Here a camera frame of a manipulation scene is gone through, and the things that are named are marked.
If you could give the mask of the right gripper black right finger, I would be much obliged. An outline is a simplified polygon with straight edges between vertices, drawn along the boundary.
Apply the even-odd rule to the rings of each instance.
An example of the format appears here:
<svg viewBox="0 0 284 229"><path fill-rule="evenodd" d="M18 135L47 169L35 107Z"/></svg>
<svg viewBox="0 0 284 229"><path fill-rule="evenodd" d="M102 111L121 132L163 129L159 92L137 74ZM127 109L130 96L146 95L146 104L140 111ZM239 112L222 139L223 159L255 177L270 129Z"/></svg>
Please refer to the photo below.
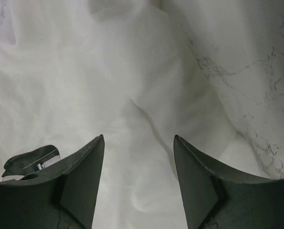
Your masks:
<svg viewBox="0 0 284 229"><path fill-rule="evenodd" d="M176 135L174 159L190 229L284 229L284 178L235 169Z"/></svg>

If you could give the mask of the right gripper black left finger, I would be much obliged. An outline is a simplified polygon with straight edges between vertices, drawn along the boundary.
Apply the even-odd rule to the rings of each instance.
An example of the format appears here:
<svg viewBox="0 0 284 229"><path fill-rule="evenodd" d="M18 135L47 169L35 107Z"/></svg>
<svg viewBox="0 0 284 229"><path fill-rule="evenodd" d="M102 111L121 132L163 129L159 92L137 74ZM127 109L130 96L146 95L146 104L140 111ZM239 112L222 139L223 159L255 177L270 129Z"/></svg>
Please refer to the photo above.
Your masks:
<svg viewBox="0 0 284 229"><path fill-rule="evenodd" d="M53 145L8 159L0 182L0 229L91 228L103 159L102 135L63 159Z"/></svg>

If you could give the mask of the white t shirt robot print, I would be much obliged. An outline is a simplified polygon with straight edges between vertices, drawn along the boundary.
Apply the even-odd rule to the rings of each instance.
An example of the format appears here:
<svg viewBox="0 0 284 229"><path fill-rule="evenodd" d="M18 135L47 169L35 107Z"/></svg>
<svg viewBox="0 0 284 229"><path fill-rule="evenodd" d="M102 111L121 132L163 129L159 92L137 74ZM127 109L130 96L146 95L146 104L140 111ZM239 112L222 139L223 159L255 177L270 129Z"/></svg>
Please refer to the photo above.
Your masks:
<svg viewBox="0 0 284 229"><path fill-rule="evenodd" d="M0 27L11 156L103 134L97 229L185 229L174 135L284 178L284 0L12 0Z"/></svg>

